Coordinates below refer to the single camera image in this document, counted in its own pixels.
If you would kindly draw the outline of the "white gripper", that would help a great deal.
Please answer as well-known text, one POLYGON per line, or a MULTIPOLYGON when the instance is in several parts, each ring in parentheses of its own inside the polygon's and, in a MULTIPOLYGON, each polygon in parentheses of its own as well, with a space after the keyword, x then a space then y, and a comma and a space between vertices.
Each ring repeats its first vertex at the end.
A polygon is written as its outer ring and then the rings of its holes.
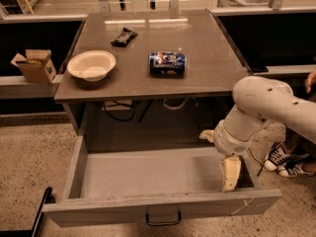
MULTIPOLYGON (((204 130, 199 138, 213 142, 218 152, 224 155, 241 154, 250 145, 250 138, 253 131, 238 121, 223 119, 213 131, 204 130)), ((225 157, 221 161, 221 190, 223 192, 233 191, 238 183, 241 171, 241 160, 238 156, 225 157)))

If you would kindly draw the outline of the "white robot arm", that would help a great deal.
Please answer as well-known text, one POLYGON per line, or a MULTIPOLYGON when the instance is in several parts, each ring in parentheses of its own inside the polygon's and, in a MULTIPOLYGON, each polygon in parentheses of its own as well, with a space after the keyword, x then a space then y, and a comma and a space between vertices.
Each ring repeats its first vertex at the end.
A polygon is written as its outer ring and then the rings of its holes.
POLYGON ((234 107, 215 129, 199 135, 225 155, 221 161, 222 189, 235 189, 240 172, 239 156, 251 144, 252 136, 271 121, 285 124, 309 141, 316 142, 316 104, 293 95, 281 81, 260 76, 239 80, 233 88, 234 107))

